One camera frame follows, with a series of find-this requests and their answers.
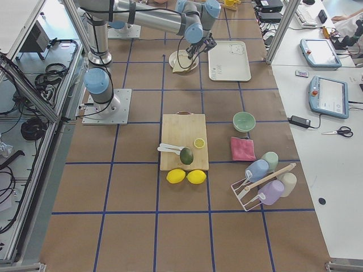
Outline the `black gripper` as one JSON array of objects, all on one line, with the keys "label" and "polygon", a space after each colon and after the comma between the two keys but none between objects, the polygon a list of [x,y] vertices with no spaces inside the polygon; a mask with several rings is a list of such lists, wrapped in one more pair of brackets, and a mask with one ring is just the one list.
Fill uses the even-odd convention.
[{"label": "black gripper", "polygon": [[212,50],[217,45],[216,40],[212,35],[202,38],[199,42],[191,44],[185,51],[188,59],[191,60],[193,57],[197,57],[201,53],[206,53]]}]

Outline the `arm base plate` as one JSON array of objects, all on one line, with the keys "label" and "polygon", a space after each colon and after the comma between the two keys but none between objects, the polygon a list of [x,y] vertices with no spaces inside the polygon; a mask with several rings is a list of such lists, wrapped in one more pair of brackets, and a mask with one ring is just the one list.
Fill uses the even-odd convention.
[{"label": "arm base plate", "polygon": [[108,38],[113,40],[139,39],[141,26],[126,24],[123,28],[108,28]]},{"label": "arm base plate", "polygon": [[114,89],[114,98],[111,104],[95,104],[91,95],[88,96],[88,103],[92,105],[85,107],[82,113],[83,125],[126,125],[128,123],[129,107],[132,97],[132,90],[126,88]]}]

